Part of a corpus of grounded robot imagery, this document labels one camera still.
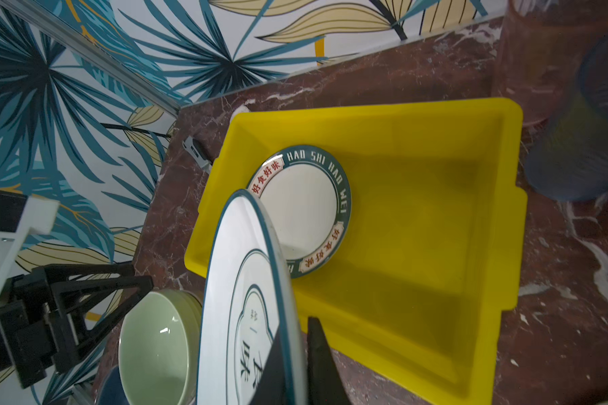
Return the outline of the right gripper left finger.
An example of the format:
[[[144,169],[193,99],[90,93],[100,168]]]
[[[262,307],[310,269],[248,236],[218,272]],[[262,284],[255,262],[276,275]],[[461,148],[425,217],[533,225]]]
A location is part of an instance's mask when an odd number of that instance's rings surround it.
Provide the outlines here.
[[[280,334],[275,335],[251,405],[286,405],[285,366]]]

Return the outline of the green rim lettered plate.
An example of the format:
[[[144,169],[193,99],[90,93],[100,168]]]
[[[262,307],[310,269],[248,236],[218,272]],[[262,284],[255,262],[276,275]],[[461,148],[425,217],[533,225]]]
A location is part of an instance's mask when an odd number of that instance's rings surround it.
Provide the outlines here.
[[[334,155],[312,145],[284,148],[253,173],[248,192],[265,207],[292,278],[322,268],[348,231],[351,185]]]

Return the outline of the white plate green emblem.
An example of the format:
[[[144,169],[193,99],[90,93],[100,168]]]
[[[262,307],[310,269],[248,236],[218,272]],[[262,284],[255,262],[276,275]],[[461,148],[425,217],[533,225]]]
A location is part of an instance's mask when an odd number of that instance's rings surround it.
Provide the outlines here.
[[[279,333],[287,404],[307,404],[302,330],[279,239],[265,207],[234,192],[216,228],[199,342],[198,404],[250,404]]]

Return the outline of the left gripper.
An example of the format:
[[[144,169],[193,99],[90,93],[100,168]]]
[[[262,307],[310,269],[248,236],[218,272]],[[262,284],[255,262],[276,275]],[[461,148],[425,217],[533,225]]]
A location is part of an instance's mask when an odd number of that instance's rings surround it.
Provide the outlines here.
[[[31,235],[52,232],[60,203],[0,191],[0,372],[14,368],[23,388],[54,366],[65,373],[87,359],[154,288],[132,263],[53,264],[10,276]],[[85,316],[109,297],[123,300],[93,327]]]

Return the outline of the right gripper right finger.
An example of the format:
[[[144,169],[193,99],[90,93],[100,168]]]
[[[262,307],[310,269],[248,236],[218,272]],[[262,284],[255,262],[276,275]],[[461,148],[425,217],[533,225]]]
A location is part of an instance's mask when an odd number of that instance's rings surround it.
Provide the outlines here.
[[[351,404],[317,317],[307,320],[307,379],[310,404]]]

